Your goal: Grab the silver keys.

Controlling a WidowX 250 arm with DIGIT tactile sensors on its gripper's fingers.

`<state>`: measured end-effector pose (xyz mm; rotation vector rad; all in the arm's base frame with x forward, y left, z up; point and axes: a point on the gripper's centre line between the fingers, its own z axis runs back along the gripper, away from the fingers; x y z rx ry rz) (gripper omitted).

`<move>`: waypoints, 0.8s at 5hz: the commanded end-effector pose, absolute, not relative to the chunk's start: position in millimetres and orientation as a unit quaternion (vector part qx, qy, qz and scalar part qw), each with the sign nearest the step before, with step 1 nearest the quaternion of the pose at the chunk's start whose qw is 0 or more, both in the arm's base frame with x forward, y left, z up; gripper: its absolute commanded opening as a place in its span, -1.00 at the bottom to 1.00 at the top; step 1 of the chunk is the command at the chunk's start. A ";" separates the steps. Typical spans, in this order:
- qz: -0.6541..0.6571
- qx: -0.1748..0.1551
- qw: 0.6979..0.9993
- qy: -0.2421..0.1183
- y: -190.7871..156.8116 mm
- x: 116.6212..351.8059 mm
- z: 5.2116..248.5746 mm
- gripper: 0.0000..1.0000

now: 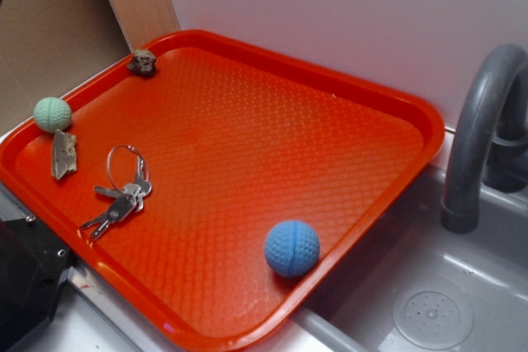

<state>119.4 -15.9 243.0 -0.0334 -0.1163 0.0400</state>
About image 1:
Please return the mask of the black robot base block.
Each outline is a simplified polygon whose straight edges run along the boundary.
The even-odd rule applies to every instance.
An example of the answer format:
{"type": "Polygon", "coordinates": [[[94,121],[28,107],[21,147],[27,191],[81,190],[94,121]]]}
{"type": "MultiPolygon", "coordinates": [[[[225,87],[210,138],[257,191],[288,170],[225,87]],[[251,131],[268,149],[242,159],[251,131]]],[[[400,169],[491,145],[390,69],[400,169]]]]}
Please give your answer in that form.
{"type": "Polygon", "coordinates": [[[49,326],[73,263],[69,247],[39,218],[1,222],[1,350],[49,326]]]}

